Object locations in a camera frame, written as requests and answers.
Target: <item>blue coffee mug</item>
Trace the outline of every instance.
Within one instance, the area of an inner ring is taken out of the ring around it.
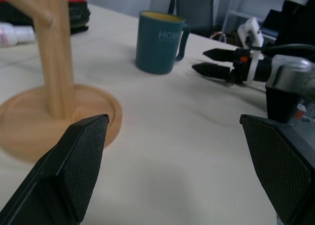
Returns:
[[[169,73],[174,62],[183,59],[189,33],[190,28],[181,17],[140,12],[136,66],[149,73]]]

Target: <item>table surface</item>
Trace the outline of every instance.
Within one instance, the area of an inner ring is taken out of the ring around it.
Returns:
[[[235,47],[191,34],[168,75],[134,65],[138,20],[91,5],[71,37],[75,82],[113,94],[123,125],[104,157],[83,225],[275,225],[241,114],[266,117],[265,94],[201,78],[202,52]],[[43,85],[36,44],[0,50],[0,102]],[[0,151],[0,208],[32,164]]]

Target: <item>mug handle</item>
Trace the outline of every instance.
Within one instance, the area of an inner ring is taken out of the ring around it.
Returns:
[[[180,60],[182,60],[184,58],[185,48],[186,48],[186,43],[187,43],[187,39],[188,39],[189,33],[190,33],[190,27],[189,27],[189,25],[184,23],[181,44],[179,45],[179,52],[178,52],[178,55],[175,58],[176,62],[178,62],[178,61],[180,61]]]

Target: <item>orange component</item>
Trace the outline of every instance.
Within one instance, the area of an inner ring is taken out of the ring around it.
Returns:
[[[248,56],[241,56],[240,60],[244,63],[246,63],[248,61]]]

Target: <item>wooden mug tree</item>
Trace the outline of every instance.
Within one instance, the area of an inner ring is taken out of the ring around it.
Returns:
[[[8,1],[33,18],[45,86],[20,93],[0,107],[1,146],[36,161],[71,123],[102,113],[110,117],[108,145],[120,130],[122,110],[109,93],[73,84],[67,0]]]

